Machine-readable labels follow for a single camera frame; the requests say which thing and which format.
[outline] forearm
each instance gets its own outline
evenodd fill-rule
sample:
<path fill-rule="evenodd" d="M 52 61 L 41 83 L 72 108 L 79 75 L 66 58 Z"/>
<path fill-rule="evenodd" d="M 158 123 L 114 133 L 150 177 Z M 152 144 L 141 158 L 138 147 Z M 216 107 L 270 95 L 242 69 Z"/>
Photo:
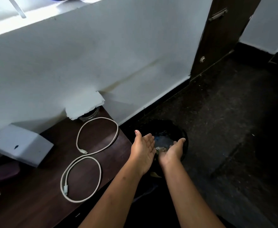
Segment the forearm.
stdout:
<path fill-rule="evenodd" d="M 140 179 L 129 159 L 79 227 L 123 227 Z"/>
<path fill-rule="evenodd" d="M 224 227 L 179 160 L 171 161 L 163 170 L 181 227 Z"/>

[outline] door handle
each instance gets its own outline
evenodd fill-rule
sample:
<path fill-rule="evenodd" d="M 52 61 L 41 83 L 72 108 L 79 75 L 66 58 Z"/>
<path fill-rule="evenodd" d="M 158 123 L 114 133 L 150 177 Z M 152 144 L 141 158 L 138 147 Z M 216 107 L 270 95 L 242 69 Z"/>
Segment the door handle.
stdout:
<path fill-rule="evenodd" d="M 227 8 L 224 8 L 222 11 L 219 11 L 218 13 L 215 13 L 212 17 L 209 18 L 209 22 L 220 18 L 221 16 L 224 16 L 228 12 Z"/>

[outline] wooden table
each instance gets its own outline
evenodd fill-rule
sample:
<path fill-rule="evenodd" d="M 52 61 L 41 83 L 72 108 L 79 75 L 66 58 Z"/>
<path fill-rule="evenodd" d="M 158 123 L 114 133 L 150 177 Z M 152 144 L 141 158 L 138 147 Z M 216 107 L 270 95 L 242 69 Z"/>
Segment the wooden table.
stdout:
<path fill-rule="evenodd" d="M 97 117 L 110 118 L 103 107 Z M 67 166 L 82 154 L 76 148 L 76 137 L 83 122 L 64 119 L 41 135 L 54 144 L 38 168 L 24 165 L 19 176 L 0 187 L 0 227 L 54 227 L 80 203 L 67 201 L 60 191 L 60 178 Z M 83 127 L 79 148 L 95 152 L 113 139 L 116 125 L 98 119 Z M 93 155 L 102 168 L 100 187 L 108 183 L 122 168 L 130 155 L 131 143 L 121 130 L 116 141 L 106 150 Z M 81 200 L 96 188 L 99 168 L 95 161 L 85 159 L 70 172 L 69 197 Z"/>

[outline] person's right arm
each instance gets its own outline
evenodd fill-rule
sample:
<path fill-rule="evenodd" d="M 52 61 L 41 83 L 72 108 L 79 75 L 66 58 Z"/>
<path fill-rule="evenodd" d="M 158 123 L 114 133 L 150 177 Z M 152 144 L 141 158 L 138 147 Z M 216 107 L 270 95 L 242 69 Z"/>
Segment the person's right arm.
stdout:
<path fill-rule="evenodd" d="M 185 171 L 180 158 L 185 139 L 181 138 L 167 151 L 159 154 L 171 198 L 178 216 L 180 226 L 214 227 L 224 225 L 203 200 L 189 175 Z"/>

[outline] door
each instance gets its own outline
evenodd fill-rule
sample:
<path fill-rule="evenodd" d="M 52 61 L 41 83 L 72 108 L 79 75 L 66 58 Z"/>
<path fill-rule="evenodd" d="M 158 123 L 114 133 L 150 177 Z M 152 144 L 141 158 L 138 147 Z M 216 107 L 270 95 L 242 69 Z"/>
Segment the door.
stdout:
<path fill-rule="evenodd" d="M 260 1 L 213 0 L 192 67 L 192 77 L 234 48 Z"/>

